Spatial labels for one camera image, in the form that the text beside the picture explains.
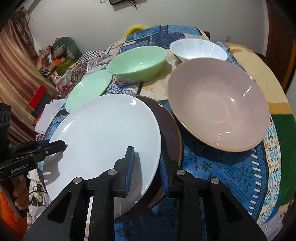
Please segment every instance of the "white wall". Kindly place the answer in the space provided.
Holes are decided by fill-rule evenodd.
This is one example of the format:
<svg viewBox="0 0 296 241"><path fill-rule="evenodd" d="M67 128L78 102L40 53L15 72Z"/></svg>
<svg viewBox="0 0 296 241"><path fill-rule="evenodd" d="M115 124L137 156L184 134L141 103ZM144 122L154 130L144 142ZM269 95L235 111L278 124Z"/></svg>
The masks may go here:
<svg viewBox="0 0 296 241"><path fill-rule="evenodd" d="M294 117L296 119L296 71L294 73L292 83L286 93L286 97L289 101L289 104L290 104L292 111L294 113Z"/></svg>
<svg viewBox="0 0 296 241"><path fill-rule="evenodd" d="M39 45L39 43L36 41L36 39L33 37L33 42L34 42L34 46L35 46L35 50L36 50L36 53L39 54L39 49L42 49Z"/></svg>
<svg viewBox="0 0 296 241"><path fill-rule="evenodd" d="M41 0L29 27L41 47L56 37L72 37L82 53L105 50L124 37L133 24L188 25L209 31L211 41L244 45L263 53L265 17L260 0L138 0L138 9L128 2L111 6L107 0Z"/></svg>
<svg viewBox="0 0 296 241"><path fill-rule="evenodd" d="M33 2L34 0L26 0L22 3L20 7L24 7L25 9L28 9Z"/></svg>
<svg viewBox="0 0 296 241"><path fill-rule="evenodd" d="M269 33L269 19L266 0L262 0L263 13L264 13L264 44L262 54L266 56L267 44L268 44L268 33Z"/></svg>

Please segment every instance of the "yellow object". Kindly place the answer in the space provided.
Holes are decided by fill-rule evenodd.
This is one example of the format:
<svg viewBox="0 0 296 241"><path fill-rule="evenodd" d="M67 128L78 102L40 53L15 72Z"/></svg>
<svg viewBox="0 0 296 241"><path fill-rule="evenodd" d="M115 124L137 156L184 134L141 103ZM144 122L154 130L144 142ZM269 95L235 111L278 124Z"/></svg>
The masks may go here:
<svg viewBox="0 0 296 241"><path fill-rule="evenodd" d="M131 34L134 34L135 32L138 32L138 31L141 31L141 30L144 30L144 29L146 29L146 27L143 27L141 25L133 25L126 32L126 36L129 36Z"/></svg>

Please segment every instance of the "curtain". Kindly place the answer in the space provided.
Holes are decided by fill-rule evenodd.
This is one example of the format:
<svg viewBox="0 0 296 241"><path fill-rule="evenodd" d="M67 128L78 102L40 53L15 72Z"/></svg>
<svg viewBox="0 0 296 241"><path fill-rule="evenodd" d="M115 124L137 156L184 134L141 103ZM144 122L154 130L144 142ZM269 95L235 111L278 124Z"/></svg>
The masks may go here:
<svg viewBox="0 0 296 241"><path fill-rule="evenodd" d="M0 32L0 102L11 105L10 144L35 139L34 117L25 108L35 91L44 85L55 87L36 68L33 37L25 13L15 12Z"/></svg>

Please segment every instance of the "pink bowl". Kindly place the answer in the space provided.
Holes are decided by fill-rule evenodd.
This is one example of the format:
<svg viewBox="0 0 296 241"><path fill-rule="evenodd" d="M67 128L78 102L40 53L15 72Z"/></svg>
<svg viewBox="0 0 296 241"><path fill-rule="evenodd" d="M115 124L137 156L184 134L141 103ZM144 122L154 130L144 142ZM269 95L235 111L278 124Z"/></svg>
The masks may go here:
<svg viewBox="0 0 296 241"><path fill-rule="evenodd" d="M192 135L220 150L249 150L268 130L269 109L261 90L244 71L222 60L180 64L170 76L168 100Z"/></svg>

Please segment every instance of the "plate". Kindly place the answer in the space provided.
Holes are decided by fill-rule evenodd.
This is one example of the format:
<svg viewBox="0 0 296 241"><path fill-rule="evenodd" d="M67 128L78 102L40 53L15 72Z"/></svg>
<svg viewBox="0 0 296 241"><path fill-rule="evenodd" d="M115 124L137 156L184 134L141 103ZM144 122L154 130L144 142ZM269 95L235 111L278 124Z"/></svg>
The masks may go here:
<svg viewBox="0 0 296 241"><path fill-rule="evenodd" d="M66 111L71 113L83 103L103 94L112 80L107 70L99 70L82 79L71 91L66 102Z"/></svg>
<svg viewBox="0 0 296 241"><path fill-rule="evenodd" d="M168 155L172 160L177 161L180 166L183 157L183 142L175 118L162 103L146 96L137 95L136 97L152 110L158 122L159 129L165 138ZM154 207L164 196L165 193L163 192L160 171L157 170L148 191L124 216L143 213L147 209Z"/></svg>
<svg viewBox="0 0 296 241"><path fill-rule="evenodd" d="M178 65L169 79L168 100L192 135L220 150L249 150L268 130L269 109L261 90L225 61L197 58Z"/></svg>
<svg viewBox="0 0 296 241"><path fill-rule="evenodd" d="M182 62L194 58L228 59L224 49L203 39L179 39L170 44L170 50Z"/></svg>
<svg viewBox="0 0 296 241"><path fill-rule="evenodd" d="M126 198L114 198L114 217L130 210L148 190L156 173L160 131L150 108L136 97L109 94L84 103L59 125L50 142L63 140L67 148L44 162L46 189L53 200L75 177L91 179L113 168L135 148L131 190ZM87 222L90 220L92 199Z"/></svg>

